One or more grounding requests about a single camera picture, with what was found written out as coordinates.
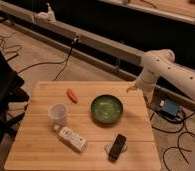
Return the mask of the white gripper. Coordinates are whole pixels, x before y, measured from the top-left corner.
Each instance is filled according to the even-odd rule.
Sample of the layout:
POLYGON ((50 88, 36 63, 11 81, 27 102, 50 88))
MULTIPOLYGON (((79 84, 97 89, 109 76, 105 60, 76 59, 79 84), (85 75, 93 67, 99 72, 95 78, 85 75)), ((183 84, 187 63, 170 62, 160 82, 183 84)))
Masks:
POLYGON ((143 91, 143 95, 147 101, 151 101, 154 93, 154 85, 142 80, 138 77, 135 81, 135 85, 132 85, 126 89, 126 92, 135 91, 140 89, 143 91))

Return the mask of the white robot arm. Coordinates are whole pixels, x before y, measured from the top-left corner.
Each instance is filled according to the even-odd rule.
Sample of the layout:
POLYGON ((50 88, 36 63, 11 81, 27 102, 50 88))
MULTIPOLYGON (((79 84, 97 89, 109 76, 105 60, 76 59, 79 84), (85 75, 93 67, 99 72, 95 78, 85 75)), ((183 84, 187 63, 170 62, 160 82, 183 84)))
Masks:
POLYGON ((151 50, 141 55, 142 72, 126 89, 140 89, 148 101, 152 100, 157 80, 163 77, 195 102, 195 71, 174 63, 172 50, 151 50))

